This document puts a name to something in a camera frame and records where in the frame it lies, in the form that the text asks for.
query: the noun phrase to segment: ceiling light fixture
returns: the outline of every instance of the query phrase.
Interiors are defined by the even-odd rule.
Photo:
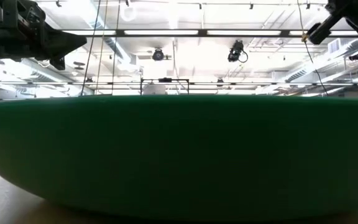
[[[125,4],[126,4],[126,6],[124,6],[124,8],[122,9],[122,12],[120,13],[121,19],[126,22],[133,21],[137,15],[136,8],[134,7],[133,3],[131,3],[131,0],[126,0]],[[127,16],[126,12],[129,9],[132,9],[132,13],[130,13],[130,16]]]
[[[69,34],[75,35],[116,35],[115,30],[62,30],[63,32],[67,32]]]
[[[57,83],[33,82],[34,85],[56,85]],[[68,82],[60,82],[59,85],[68,85]]]
[[[125,35],[197,35],[198,30],[125,30]]]
[[[290,31],[290,35],[302,35],[302,31],[293,30]],[[330,35],[334,36],[355,36],[358,37],[358,33],[354,30],[332,30]]]
[[[341,35],[353,35],[353,36],[358,36],[358,33],[354,30],[344,30],[344,31],[331,31],[331,34],[330,35],[338,35],[338,36],[341,36]]]
[[[279,30],[208,30],[208,35],[273,36],[280,35]]]
[[[168,10],[165,11],[169,20],[169,28],[177,29],[178,28],[178,6],[177,0],[171,0],[168,4]]]

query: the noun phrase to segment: black wire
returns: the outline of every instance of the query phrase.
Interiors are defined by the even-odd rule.
[[[106,5],[106,10],[104,12],[104,25],[103,25],[103,30],[106,29],[106,20],[107,20],[107,15],[108,15],[108,5]],[[98,94],[98,88],[99,88],[99,77],[100,77],[100,66],[102,64],[102,57],[103,57],[103,43],[102,46],[100,47],[100,58],[99,58],[99,68],[98,68],[98,79],[96,82],[96,89],[94,91],[94,94],[97,95]]]
[[[239,59],[239,62],[241,62],[241,63],[246,63],[246,62],[248,62],[248,54],[247,54],[247,52],[245,52],[245,51],[243,51],[243,53],[247,56],[247,60],[245,60],[244,62],[242,62],[242,61],[240,61],[240,59]]]
[[[118,14],[117,14],[116,29],[118,29],[120,10],[121,10],[121,0],[118,1]],[[114,92],[114,72],[115,72],[115,70],[116,70],[117,39],[118,39],[118,37],[116,37],[115,42],[114,42],[114,58],[113,58],[113,61],[112,61],[111,95],[112,95],[113,92]]]
[[[175,40],[172,41],[172,51],[173,51],[173,72],[176,73],[177,78],[179,79],[179,73],[178,73],[178,69],[177,69],[177,58],[175,56]],[[178,83],[180,84],[180,86],[186,90],[186,87],[180,83],[180,81],[178,81]]]
[[[92,54],[92,47],[93,47],[93,41],[94,41],[94,34],[96,33],[96,26],[98,25],[98,19],[99,19],[99,12],[100,12],[100,5],[102,0],[99,0],[99,6],[98,6],[98,12],[96,13],[96,20],[94,22],[94,29],[93,29],[93,35],[92,35],[92,42],[91,42],[91,48],[89,49],[89,55],[88,55],[88,61],[86,63],[86,69],[85,69],[85,75],[84,75],[84,82],[82,84],[82,90],[81,90],[81,96],[84,94],[84,88],[85,88],[85,81],[86,81],[86,75],[88,73],[88,67],[90,65],[90,59]]]
[[[311,57],[311,54],[310,54],[308,45],[307,45],[306,41],[305,41],[304,43],[305,43],[305,46],[306,46],[306,50],[308,51],[308,55],[309,55],[310,61],[311,61],[311,63],[312,63],[313,66],[314,66],[313,58]],[[326,90],[326,87],[324,86],[323,82],[321,81],[320,73],[318,73],[318,71],[317,71],[316,68],[314,68],[314,70],[316,71],[316,73],[317,73],[317,75],[318,75],[318,79],[320,80],[321,86],[324,88],[324,91],[326,92],[326,94],[327,94],[327,96],[328,96],[328,92],[327,92],[327,90]]]

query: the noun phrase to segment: ceiling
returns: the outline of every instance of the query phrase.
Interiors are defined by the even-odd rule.
[[[172,1],[99,1],[37,0],[47,14],[47,22],[55,29],[92,29],[97,9],[105,29],[292,29],[300,30],[300,13],[296,0],[218,1],[218,0],[172,0]],[[300,0],[302,21],[305,29],[329,16],[324,9],[326,0]],[[344,20],[334,30],[351,30]],[[249,59],[246,63],[229,63],[227,55],[236,40],[242,40]],[[312,57],[326,54],[326,39],[321,45],[308,43]],[[310,62],[305,45],[299,38],[233,38],[233,37],[118,37],[115,47],[130,56],[124,63],[114,56],[114,48],[102,38],[88,38],[82,48],[66,56],[66,71],[48,67],[70,80],[82,82],[84,75],[94,82],[138,82],[143,78],[188,78],[191,82],[276,82],[277,74],[285,75],[306,62]],[[169,60],[155,62],[151,56],[161,48]],[[82,62],[88,69],[75,70],[74,62]],[[344,61],[336,61],[321,68],[323,76],[341,72]],[[310,75],[308,82],[316,82]],[[100,93],[110,93],[111,86]]]

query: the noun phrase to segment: ventilation duct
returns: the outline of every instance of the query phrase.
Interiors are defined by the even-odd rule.
[[[34,62],[31,59],[27,59],[27,58],[23,59],[21,63],[13,62],[10,59],[2,59],[2,60],[0,60],[0,65],[3,65],[4,69],[7,72],[12,72],[13,74],[16,74],[16,75],[18,75],[19,72],[31,73],[32,74],[31,80],[33,82],[57,82],[58,83],[58,82],[72,82],[73,81],[69,78],[64,77],[63,75],[61,75],[59,73],[54,72],[53,70],[51,70],[49,68],[44,68],[44,67],[40,66],[37,62]],[[14,85],[12,85],[11,87],[12,88],[10,88],[10,86],[9,87],[2,86],[2,89],[13,91],[13,89],[18,90],[21,88],[20,86],[14,86]],[[72,91],[72,95],[79,95],[81,92],[82,86],[73,85],[73,86],[70,86],[70,89]],[[86,95],[93,95],[94,91],[88,87],[85,87],[84,93]]]
[[[355,71],[358,71],[358,65],[355,65],[354,67],[350,67],[347,70],[341,71],[341,72],[336,73],[334,75],[330,75],[330,76],[328,76],[326,78],[322,78],[321,82],[322,83],[330,82],[330,81],[333,81],[333,80],[335,80],[335,79],[337,79],[337,78],[339,78],[339,77],[341,77],[343,75],[347,75],[347,74],[350,74],[350,73],[355,72]],[[315,90],[317,88],[320,88],[321,90],[323,90],[320,86],[312,86],[312,87],[307,86],[307,87],[304,87],[304,88],[297,89],[295,91],[289,91],[287,93],[287,95],[297,95],[297,94],[302,93],[302,92],[304,92],[306,90],[311,91],[311,90]]]
[[[318,58],[313,59],[314,64],[309,62],[306,66],[290,72],[285,76],[284,81],[287,83],[292,82],[297,78],[313,73],[316,69],[318,70],[332,64],[339,57],[344,58],[356,54],[358,52],[358,39],[350,41],[349,43],[344,44],[342,47],[338,47],[337,49],[332,49],[332,44],[330,44],[330,46],[330,51],[332,53],[326,53]]]
[[[92,28],[96,30],[109,29],[105,25],[106,21],[103,21],[102,17],[98,16],[98,22],[95,23],[96,16],[98,15],[98,10],[95,8],[93,1],[91,0],[76,0],[71,1],[74,9],[79,10],[80,15],[84,21]],[[112,37],[103,37],[104,43],[106,43],[111,50],[116,54],[116,57],[121,63],[131,63],[131,57],[124,51],[124,49],[116,43],[116,40]]]

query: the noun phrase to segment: pipe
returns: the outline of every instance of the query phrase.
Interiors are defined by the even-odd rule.
[[[266,25],[269,23],[270,19],[271,19],[272,16],[274,15],[274,12],[275,12],[275,11],[273,10],[273,12],[268,16],[268,18],[266,19],[266,21],[263,23],[261,29],[265,29]],[[245,47],[244,50],[247,50],[248,47],[254,42],[255,39],[256,39],[255,37],[252,38],[252,40],[247,44],[247,46]]]
[[[147,3],[169,3],[169,0],[141,0],[141,2],[147,2]],[[187,4],[187,5],[198,5],[198,2],[189,2],[189,1],[177,1],[177,4]],[[225,6],[250,6],[250,3],[239,3],[239,2],[209,2],[209,5],[215,5],[215,6],[221,6],[221,5],[225,5]],[[321,6],[324,5],[323,3],[318,3],[318,2],[310,2],[310,4],[312,6]],[[279,4],[277,3],[256,3],[253,2],[253,5],[255,6],[277,6]],[[307,3],[301,3],[301,6],[306,6]]]
[[[341,71],[341,72],[339,72],[337,74],[330,75],[330,76],[328,76],[326,78],[323,78],[323,79],[321,79],[321,82],[322,83],[330,82],[330,81],[332,81],[334,79],[337,79],[337,78],[339,78],[341,76],[350,74],[350,73],[352,73],[354,71],[357,71],[357,70],[358,70],[358,65],[355,65],[354,67],[348,68],[347,70],[344,70],[344,71]],[[308,90],[313,90],[313,88],[310,88],[309,86],[304,87],[304,88],[300,88],[300,89],[297,89],[295,91],[289,91],[287,93],[287,95],[297,95],[297,94],[300,94],[300,93],[302,93],[304,91],[308,91]]]
[[[26,65],[29,68],[31,68],[34,72],[55,81],[57,85],[59,82],[72,82],[73,81],[73,80],[65,77],[64,75],[54,72],[53,70],[51,70],[49,68],[43,68],[42,66],[40,66],[38,63],[32,61],[31,59],[25,58],[22,60],[21,64]],[[81,91],[80,86],[74,86],[74,88],[77,89],[78,91]],[[85,88],[84,93],[86,95],[93,95],[94,91],[90,88]]]
[[[349,42],[345,47],[336,51],[333,54],[325,54],[314,59],[315,63],[309,62],[306,66],[293,70],[285,76],[285,82],[292,82],[293,80],[300,78],[304,75],[313,73],[315,70],[323,68],[331,64],[339,57],[348,57],[355,54],[358,51],[358,39]]]
[[[272,22],[272,25],[269,27],[269,29],[271,29],[274,24],[276,24],[276,22],[284,15],[284,13],[287,11],[287,9],[291,8],[291,5],[289,5],[286,9],[283,10],[283,12]],[[263,38],[260,38],[259,41],[255,44],[255,47],[259,45],[260,41],[262,41]]]

